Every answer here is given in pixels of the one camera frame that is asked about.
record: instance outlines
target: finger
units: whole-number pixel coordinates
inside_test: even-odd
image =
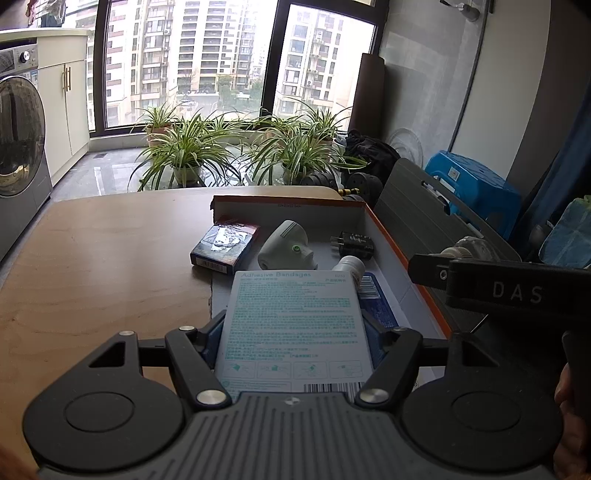
[[[587,468],[587,459],[581,455],[575,455],[564,445],[559,444],[554,452],[554,464],[557,473],[569,476],[584,473]]]
[[[587,424],[581,417],[573,413],[570,402],[560,404],[563,415],[564,430],[561,443],[572,453],[581,453],[587,447]]]
[[[556,391],[554,392],[554,401],[560,405],[562,402],[570,399],[572,396],[573,390],[570,378],[570,367],[568,364],[566,364],[562,369],[560,380],[558,381]]]

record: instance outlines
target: washing machine control panel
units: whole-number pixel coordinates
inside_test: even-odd
[[[0,50],[0,77],[18,75],[38,65],[36,44]]]

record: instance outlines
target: wall-mounted faucet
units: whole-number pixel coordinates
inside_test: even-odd
[[[439,3],[447,7],[457,8],[462,13],[462,15],[464,15],[464,17],[466,17],[466,19],[470,22],[475,22],[476,20],[478,20],[478,17],[480,16],[480,10],[478,10],[476,7],[471,7],[468,4],[450,4],[445,0],[439,0]]]

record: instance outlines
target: washing machine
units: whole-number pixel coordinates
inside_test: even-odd
[[[37,45],[0,45],[0,261],[51,194]]]

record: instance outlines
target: open box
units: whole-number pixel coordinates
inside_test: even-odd
[[[339,262],[331,236],[341,231],[372,238],[374,257],[365,261],[373,273],[400,326],[419,331],[425,338],[445,338],[451,333],[430,293],[414,285],[407,274],[408,260],[364,202],[286,197],[215,196],[213,221],[221,218],[260,225],[255,243],[238,270],[260,270],[256,255],[271,232],[284,220],[299,223],[308,235],[319,270],[332,270]],[[228,305],[233,277],[213,272],[212,317]]]

